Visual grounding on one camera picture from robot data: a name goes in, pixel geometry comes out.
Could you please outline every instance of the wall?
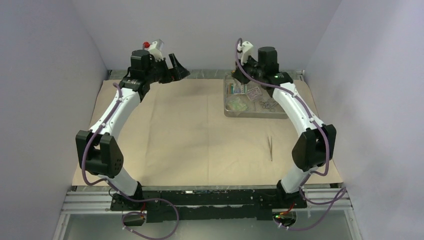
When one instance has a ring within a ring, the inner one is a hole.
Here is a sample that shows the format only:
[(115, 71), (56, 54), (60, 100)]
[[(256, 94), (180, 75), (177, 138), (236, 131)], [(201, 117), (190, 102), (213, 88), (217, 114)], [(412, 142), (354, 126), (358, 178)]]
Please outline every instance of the wall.
[(52, 239), (106, 67), (70, 0), (0, 2), (1, 239)]
[(276, 47), (292, 70), (306, 67), (341, 0), (72, 1), (108, 69), (127, 69), (131, 52), (157, 38), (186, 68), (232, 69), (242, 37)]
[(363, 238), (424, 238), (424, 2), (343, 0), (306, 68)]

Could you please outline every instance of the white backdrop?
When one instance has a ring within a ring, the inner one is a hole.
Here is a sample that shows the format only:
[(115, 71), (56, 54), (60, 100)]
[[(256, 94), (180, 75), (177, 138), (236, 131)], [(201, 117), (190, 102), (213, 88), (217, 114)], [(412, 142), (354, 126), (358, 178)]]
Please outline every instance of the white backdrop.
[(238, 38), (304, 69), (341, 0), (73, 0), (108, 69), (157, 38), (190, 69), (232, 69)]
[(343, 0), (306, 68), (365, 240), (424, 239), (423, 13)]
[(49, 240), (106, 68), (70, 0), (2, 0), (0, 33), (0, 238)]

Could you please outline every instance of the beige tabletop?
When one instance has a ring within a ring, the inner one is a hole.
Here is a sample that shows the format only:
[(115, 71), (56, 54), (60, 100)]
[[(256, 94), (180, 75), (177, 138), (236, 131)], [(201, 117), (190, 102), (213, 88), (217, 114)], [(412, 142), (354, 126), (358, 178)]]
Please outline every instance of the beige tabletop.
[[(113, 82), (119, 81), (103, 83), (91, 125), (111, 103)], [(295, 80), (295, 84), (317, 114), (306, 83)], [(118, 137), (129, 174), (143, 186), (275, 185), (294, 164), (295, 127), (289, 119), (226, 117), (223, 94), (222, 79), (152, 84)], [(268, 137), (272, 137), (272, 161)], [(87, 176), (90, 181), (98, 179)], [(330, 161), (327, 176), (312, 175), (307, 183), (341, 182)], [(85, 185), (79, 165), (72, 185)]]

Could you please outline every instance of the robotic arm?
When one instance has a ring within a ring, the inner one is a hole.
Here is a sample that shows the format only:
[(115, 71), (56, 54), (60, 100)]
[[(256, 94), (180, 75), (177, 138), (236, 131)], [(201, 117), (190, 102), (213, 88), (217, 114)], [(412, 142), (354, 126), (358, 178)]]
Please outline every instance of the robotic arm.
[[(121, 192), (135, 200), (143, 199), (142, 186), (124, 169), (124, 156), (117, 144), (119, 133), (132, 111), (150, 90), (150, 84), (171, 83), (190, 74), (173, 53), (169, 54), (173, 68), (168, 69), (166, 60), (162, 57), (163, 44), (158, 39), (151, 44), (145, 43), (145, 48), (132, 52), (131, 66), (126, 76), (119, 82), (112, 103), (89, 131), (80, 130), (75, 138), (79, 166), (82, 168), (83, 159), (85, 159), (85, 169), (90, 174), (108, 180)], [(90, 143), (90, 139), (97, 130), (99, 132)], [(124, 198), (122, 201), (129, 208), (138, 208), (140, 205)]]
[[(299, 137), (291, 152), (294, 165), (277, 184), (277, 190), (280, 190), (283, 197), (287, 198), (290, 196), (289, 194), (299, 191), (299, 187), (303, 184), (302, 181), (312, 171), (317, 170), (318, 167), (326, 163), (324, 137), (314, 122), (320, 126), (326, 135), (329, 159), (333, 158), (336, 129), (333, 125), (325, 125), (311, 111), (299, 95), (292, 78), (287, 72), (279, 71), (277, 51), (274, 47), (265, 46), (259, 48), (258, 61), (251, 56), (252, 51), (253, 45), (248, 41), (237, 45), (240, 59), (235, 71), (232, 73), (232, 77), (242, 84), (247, 84), (254, 79), (259, 81), (262, 86), (265, 86), (264, 89), (287, 113)], [(271, 86), (280, 86), (288, 91)]]

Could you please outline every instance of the white wall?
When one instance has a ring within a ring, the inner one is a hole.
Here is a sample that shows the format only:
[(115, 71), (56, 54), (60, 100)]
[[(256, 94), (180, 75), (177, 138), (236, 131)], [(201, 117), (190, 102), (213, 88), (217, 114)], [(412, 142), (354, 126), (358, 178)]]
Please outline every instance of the white wall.
[(1, 239), (52, 239), (106, 77), (70, 0), (0, 2)]
[(424, 239), (423, 13), (343, 0), (306, 68), (365, 240)]
[(72, 0), (108, 69), (157, 38), (186, 68), (232, 69), (238, 38), (304, 69), (341, 0)]

